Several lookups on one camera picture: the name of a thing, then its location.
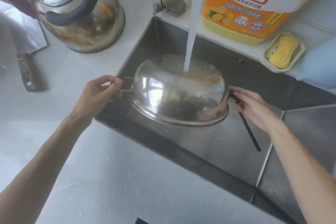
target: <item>stainless steel sink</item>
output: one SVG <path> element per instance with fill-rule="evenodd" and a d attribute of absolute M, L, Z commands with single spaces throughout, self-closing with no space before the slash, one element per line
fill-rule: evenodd
<path fill-rule="evenodd" d="M 186 42 L 186 31 L 154 18 L 119 76 L 133 77 L 138 66 L 155 55 L 185 55 Z M 336 103 L 333 94 L 285 74 L 272 73 L 259 62 L 200 37 L 195 39 L 192 57 L 215 65 L 230 85 L 259 92 L 279 117 L 293 109 Z M 336 117 L 334 109 L 328 108 L 328 118 Z M 297 114 L 300 111 L 289 112 L 296 119 Z M 228 117 L 217 125 L 178 128 L 141 115 L 124 95 L 119 101 L 108 103 L 97 120 L 287 223 L 304 223 L 276 153 L 270 150 L 268 135 L 248 121 L 262 149 L 258 152 L 233 106 Z M 283 185 L 277 184 L 278 179 L 284 181 Z M 281 186 L 289 194 L 284 196 Z"/>

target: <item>kitchen knife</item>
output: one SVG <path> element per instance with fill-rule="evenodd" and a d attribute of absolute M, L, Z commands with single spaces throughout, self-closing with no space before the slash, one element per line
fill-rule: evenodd
<path fill-rule="evenodd" d="M 11 27 L 17 50 L 16 56 L 26 90 L 29 92 L 42 91 L 42 81 L 31 57 L 34 52 L 47 46 L 39 21 L 1 1 L 0 11 L 8 19 Z"/>

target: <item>running water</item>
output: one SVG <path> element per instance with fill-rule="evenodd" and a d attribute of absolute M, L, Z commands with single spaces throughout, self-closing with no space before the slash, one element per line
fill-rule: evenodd
<path fill-rule="evenodd" d="M 193 46 L 196 37 L 196 31 L 200 16 L 203 9 L 203 0 L 191 0 L 191 12 L 189 20 L 189 34 L 187 40 L 187 52 L 185 54 L 184 60 L 184 72 L 189 70 L 189 64 L 191 59 L 191 52 L 193 51 Z"/>

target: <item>soap dish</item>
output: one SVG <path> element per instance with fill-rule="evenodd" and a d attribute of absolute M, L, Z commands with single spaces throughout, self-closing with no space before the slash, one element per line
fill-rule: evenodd
<path fill-rule="evenodd" d="M 269 57 L 277 50 L 278 47 L 278 43 L 279 43 L 279 38 L 282 35 L 292 35 L 294 36 L 299 42 L 300 42 L 300 46 L 297 48 L 297 50 L 293 53 L 292 55 L 292 61 L 289 64 L 289 66 L 287 68 L 284 69 L 279 69 L 276 68 L 275 66 L 273 66 L 269 61 Z M 272 40 L 272 42 L 265 48 L 264 50 L 264 55 L 263 55 L 263 59 L 260 61 L 264 66 L 266 66 L 268 69 L 270 69 L 272 72 L 274 73 L 283 73 L 288 71 L 289 69 L 291 69 L 291 67 L 293 66 L 293 64 L 299 59 L 299 57 L 305 52 L 306 50 L 306 46 L 304 44 L 304 42 L 299 39 L 297 36 L 293 35 L 292 33 L 289 32 L 281 32 L 280 34 L 278 34 L 276 36 L 276 38 L 274 38 Z"/>

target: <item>blue object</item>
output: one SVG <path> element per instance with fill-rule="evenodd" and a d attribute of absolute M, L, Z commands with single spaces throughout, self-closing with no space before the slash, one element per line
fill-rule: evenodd
<path fill-rule="evenodd" d="M 296 79 L 326 89 L 336 88 L 336 35 L 310 49 L 303 57 Z"/>

